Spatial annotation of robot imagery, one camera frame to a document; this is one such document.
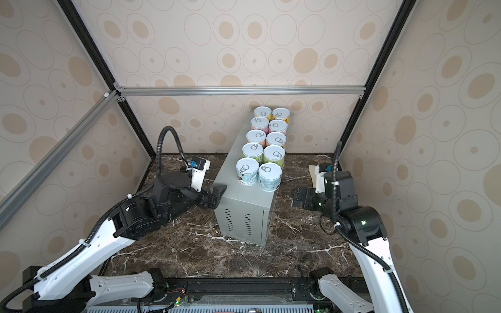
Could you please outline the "teal label can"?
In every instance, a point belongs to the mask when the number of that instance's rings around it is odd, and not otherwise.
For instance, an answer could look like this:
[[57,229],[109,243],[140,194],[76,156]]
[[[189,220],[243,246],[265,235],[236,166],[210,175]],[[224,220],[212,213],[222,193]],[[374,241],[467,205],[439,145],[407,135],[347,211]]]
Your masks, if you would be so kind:
[[259,163],[253,158],[242,158],[236,163],[237,179],[243,186],[253,186],[258,180]]
[[258,170],[258,186],[264,192],[275,192],[280,184],[283,171],[278,164],[268,162]]

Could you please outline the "red label can front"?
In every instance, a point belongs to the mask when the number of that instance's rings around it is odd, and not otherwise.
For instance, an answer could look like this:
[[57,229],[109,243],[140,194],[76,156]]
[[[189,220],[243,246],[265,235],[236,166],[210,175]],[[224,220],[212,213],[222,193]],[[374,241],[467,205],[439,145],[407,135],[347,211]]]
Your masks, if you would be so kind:
[[271,132],[266,137],[266,146],[279,146],[285,148],[287,137],[280,132]]

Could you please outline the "brown label can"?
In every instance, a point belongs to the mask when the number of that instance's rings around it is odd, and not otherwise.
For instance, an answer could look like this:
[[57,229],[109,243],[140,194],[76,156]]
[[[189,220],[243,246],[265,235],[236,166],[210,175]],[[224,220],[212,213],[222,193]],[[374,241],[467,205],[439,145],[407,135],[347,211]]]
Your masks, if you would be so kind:
[[266,147],[267,134],[263,130],[250,130],[246,133],[246,139],[248,143],[257,143],[262,147]]

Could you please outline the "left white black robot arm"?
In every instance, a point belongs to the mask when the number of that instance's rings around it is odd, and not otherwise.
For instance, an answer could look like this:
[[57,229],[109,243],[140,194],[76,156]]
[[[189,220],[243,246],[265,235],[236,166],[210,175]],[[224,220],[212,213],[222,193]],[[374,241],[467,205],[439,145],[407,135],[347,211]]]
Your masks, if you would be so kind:
[[176,130],[164,127],[157,142],[153,184],[128,195],[109,209],[79,244],[48,266],[27,268],[23,285],[1,301],[2,312],[26,290],[33,294],[23,301],[21,312],[82,312],[91,306],[131,298],[139,303],[163,301],[168,283],[162,271],[152,268],[123,276],[96,276],[92,271],[122,249],[156,232],[198,206],[216,209],[226,185],[202,188],[206,159],[188,161]]

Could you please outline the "pink label can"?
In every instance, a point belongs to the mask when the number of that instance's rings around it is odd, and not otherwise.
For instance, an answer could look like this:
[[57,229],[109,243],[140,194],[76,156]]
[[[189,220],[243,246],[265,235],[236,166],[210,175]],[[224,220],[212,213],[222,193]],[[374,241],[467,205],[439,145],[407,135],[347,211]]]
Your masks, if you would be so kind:
[[288,130],[288,123],[284,120],[274,119],[269,122],[269,133],[282,133],[286,134]]
[[266,117],[253,117],[251,120],[251,129],[252,130],[261,130],[265,134],[269,133],[269,123],[270,121]]

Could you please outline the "green label can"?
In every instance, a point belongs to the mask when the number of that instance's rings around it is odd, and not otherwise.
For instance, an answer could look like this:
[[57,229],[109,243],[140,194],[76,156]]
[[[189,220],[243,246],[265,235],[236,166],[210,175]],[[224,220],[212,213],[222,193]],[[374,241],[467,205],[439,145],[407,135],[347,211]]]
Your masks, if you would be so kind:
[[264,148],[259,143],[249,142],[242,147],[242,155],[245,158],[256,160],[259,164],[263,163]]
[[267,146],[263,152],[263,162],[264,163],[275,163],[281,168],[284,168],[284,159],[286,151],[281,146]]

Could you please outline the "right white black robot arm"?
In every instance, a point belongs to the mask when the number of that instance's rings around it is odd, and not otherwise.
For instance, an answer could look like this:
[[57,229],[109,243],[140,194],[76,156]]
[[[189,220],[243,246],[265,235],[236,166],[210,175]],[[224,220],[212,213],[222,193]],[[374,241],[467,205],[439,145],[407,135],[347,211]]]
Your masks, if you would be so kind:
[[342,147],[338,142],[331,163],[315,168],[314,187],[292,191],[292,204],[317,211],[332,222],[333,233],[354,253],[371,299],[364,300],[328,267],[310,273],[311,296],[330,300],[339,312],[412,312],[393,264],[382,217],[373,207],[358,203],[350,172],[338,168]]

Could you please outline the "orange label can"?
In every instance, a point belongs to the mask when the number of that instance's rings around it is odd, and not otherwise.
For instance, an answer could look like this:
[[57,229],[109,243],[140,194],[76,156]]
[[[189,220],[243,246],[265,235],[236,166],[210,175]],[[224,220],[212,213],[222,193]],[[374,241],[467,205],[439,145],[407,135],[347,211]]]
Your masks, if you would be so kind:
[[286,123],[289,123],[290,120],[290,111],[286,108],[275,108],[272,111],[273,120],[281,120]]

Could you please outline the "yellow label can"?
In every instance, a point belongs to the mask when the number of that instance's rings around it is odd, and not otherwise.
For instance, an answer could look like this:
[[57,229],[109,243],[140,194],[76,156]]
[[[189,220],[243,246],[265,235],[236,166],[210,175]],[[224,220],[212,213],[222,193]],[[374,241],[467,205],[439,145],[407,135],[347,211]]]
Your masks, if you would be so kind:
[[272,119],[272,110],[271,108],[268,108],[267,106],[259,106],[254,109],[254,116],[255,117],[264,117],[268,121],[271,121]]

